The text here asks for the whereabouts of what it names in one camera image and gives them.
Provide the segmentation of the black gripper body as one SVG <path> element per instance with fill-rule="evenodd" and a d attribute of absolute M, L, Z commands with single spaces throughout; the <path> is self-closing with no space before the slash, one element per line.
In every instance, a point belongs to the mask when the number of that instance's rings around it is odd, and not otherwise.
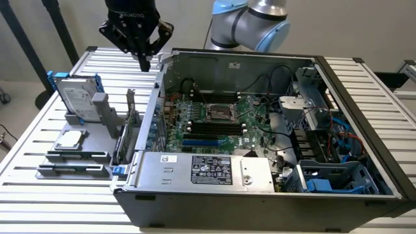
<path fill-rule="evenodd" d="M 153 0 L 106 0 L 106 20 L 124 20 L 144 44 L 145 52 L 149 37 L 157 27 L 160 14 Z"/>

